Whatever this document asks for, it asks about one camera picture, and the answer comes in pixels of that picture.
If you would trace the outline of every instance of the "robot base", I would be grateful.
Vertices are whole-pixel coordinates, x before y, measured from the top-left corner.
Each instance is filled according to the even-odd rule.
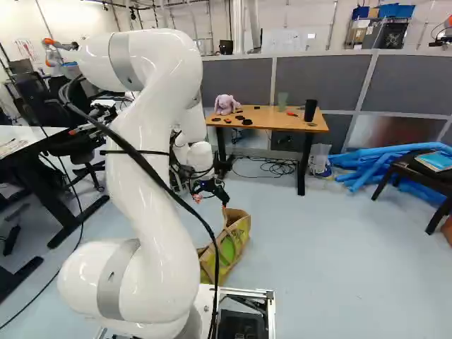
[[[186,328],[195,328],[195,331],[187,329],[180,333],[177,339],[208,339],[208,332],[210,327],[210,320],[212,316],[212,302],[213,302],[214,289],[213,285],[201,284],[199,286],[198,295],[196,296],[194,302],[194,313],[196,316],[189,317]],[[221,302],[225,299],[230,299],[236,303],[246,306],[251,309],[252,312],[240,313],[229,311],[222,307]],[[275,313],[276,313],[276,303],[275,303],[275,293],[272,290],[243,290],[238,288],[229,287],[218,287],[218,321],[217,323],[217,338],[222,338],[222,310],[227,310],[225,315],[231,318],[231,314],[235,314],[236,318],[243,314],[244,319],[250,319],[252,317],[258,318],[261,315],[261,323],[263,324],[263,335],[253,335],[252,338],[255,339],[275,339],[276,329],[275,329]],[[119,335],[110,333],[107,328],[100,328],[97,335],[93,339],[133,339],[127,335]],[[247,335],[242,335],[240,333],[235,334],[235,338],[248,338]]]

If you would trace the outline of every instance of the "black cup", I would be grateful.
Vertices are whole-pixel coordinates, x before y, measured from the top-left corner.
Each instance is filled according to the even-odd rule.
[[[306,104],[304,105],[304,120],[306,122],[311,122],[314,118],[314,113],[317,108],[317,100],[308,99],[306,100]]]

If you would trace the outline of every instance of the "book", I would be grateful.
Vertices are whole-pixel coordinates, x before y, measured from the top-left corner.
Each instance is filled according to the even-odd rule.
[[[452,169],[452,157],[442,152],[421,154],[415,159],[435,172],[443,172]]]

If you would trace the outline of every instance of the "yellow-green bag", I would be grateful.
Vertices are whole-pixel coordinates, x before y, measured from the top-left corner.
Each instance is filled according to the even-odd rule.
[[[225,282],[227,274],[239,261],[249,240],[251,216],[244,210],[223,208],[225,224],[223,231],[217,237],[220,252],[220,276],[218,284]],[[215,249],[213,244],[198,249],[199,265],[201,267],[201,283],[213,284],[215,279]]]

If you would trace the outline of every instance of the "wooden table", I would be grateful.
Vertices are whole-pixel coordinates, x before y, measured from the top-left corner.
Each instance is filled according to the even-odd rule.
[[[295,113],[298,117],[287,115],[287,112]],[[243,125],[241,120],[235,118],[237,115],[242,115],[245,119],[252,120],[252,124]],[[212,119],[214,118],[220,118],[220,121],[213,121]],[[226,119],[231,119],[231,123],[226,123]],[[238,109],[237,113],[229,115],[218,115],[213,112],[209,117],[206,117],[206,125],[214,126],[217,130],[219,162],[215,169],[220,177],[224,177],[226,173],[231,170],[232,161],[234,159],[234,155],[231,155],[228,159],[226,158],[225,138],[222,130],[223,127],[305,132],[303,156],[302,160],[298,164],[297,170],[297,188],[299,196],[305,195],[304,175],[308,166],[309,154],[311,152],[314,134],[329,131],[322,112],[318,107],[312,123],[305,122],[304,110],[300,109],[300,107],[288,107],[284,112],[279,112],[278,106],[244,105],[241,109]]]

